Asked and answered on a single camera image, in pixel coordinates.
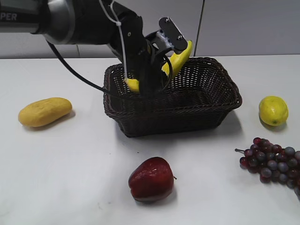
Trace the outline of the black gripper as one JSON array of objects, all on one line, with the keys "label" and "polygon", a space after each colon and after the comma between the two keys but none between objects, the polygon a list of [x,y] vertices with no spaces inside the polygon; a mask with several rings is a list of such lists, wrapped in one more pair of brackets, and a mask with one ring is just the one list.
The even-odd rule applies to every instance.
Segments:
[{"label": "black gripper", "polygon": [[142,96],[160,92],[166,82],[162,71],[165,55],[181,54],[188,42],[170,17],[159,20],[160,30],[143,35],[143,19],[134,11],[111,1],[109,14],[117,25],[108,46],[127,68],[132,68],[132,91]]}]

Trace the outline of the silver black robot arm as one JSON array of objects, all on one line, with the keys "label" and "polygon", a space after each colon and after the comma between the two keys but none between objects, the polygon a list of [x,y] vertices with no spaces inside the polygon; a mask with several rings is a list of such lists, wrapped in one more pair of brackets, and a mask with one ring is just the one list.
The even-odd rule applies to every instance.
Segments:
[{"label": "silver black robot arm", "polygon": [[3,0],[2,33],[45,37],[54,54],[56,45],[107,45],[122,62],[124,81],[132,92],[153,96],[169,85],[191,53],[187,41],[168,17],[159,30],[143,35],[143,20],[113,0]]}]

